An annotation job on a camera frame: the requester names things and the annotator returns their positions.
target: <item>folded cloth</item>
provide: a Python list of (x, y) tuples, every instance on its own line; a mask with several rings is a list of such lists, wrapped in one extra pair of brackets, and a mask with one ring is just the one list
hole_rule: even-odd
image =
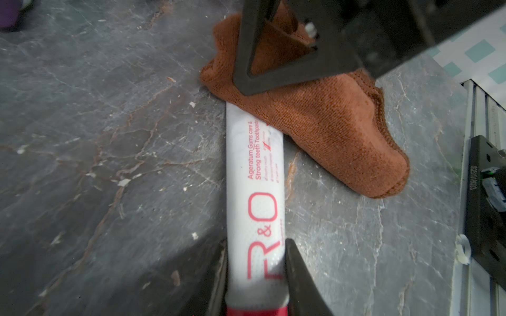
[[(218, 53), (200, 79), (218, 98), (291, 136), (322, 167), (371, 198), (399, 193), (409, 159), (385, 122), (384, 98), (364, 71), (278, 87), (246, 97), (232, 82), (241, 15), (214, 27)], [(283, 3), (260, 37), (252, 74), (307, 54), (312, 40)]]

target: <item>purple object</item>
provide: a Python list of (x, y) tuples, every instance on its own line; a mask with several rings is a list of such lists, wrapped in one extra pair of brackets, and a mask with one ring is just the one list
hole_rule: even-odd
[(16, 24), (21, 6), (20, 0), (0, 0), (0, 28), (8, 28)]

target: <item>gray marble surface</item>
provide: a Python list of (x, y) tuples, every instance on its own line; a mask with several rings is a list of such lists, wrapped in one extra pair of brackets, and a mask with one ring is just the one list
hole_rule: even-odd
[[(198, 73), (240, 8), (45, 0), (0, 34), (1, 315), (172, 315), (189, 299), (226, 236), (225, 106)], [(465, 93), (427, 56), (378, 84), (405, 190), (364, 198), (286, 139), (286, 232), (336, 315), (447, 315)]]

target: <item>blue square pattern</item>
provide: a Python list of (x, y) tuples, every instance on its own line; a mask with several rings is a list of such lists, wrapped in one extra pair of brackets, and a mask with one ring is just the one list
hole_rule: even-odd
[(495, 83), (497, 84), (506, 82), (506, 64), (498, 67), (495, 70), (492, 70), (488, 73), (488, 76), (494, 79)]
[(426, 53), (429, 54), (430, 57), (434, 57), (439, 54), (441, 51), (437, 47), (432, 47), (426, 50)]
[(490, 45), (486, 40), (482, 40), (465, 51), (464, 54), (466, 54), (473, 62), (477, 63), (493, 52), (495, 52), (495, 48), (492, 47), (492, 45)]
[(452, 77), (455, 77), (462, 72), (462, 69), (455, 65), (454, 62), (451, 62), (448, 65), (444, 66), (443, 69), (446, 70), (446, 72)]

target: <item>white toothpaste tube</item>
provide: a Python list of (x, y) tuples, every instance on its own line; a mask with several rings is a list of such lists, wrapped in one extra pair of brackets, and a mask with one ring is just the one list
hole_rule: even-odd
[(227, 316), (287, 315), (283, 134), (227, 102)]

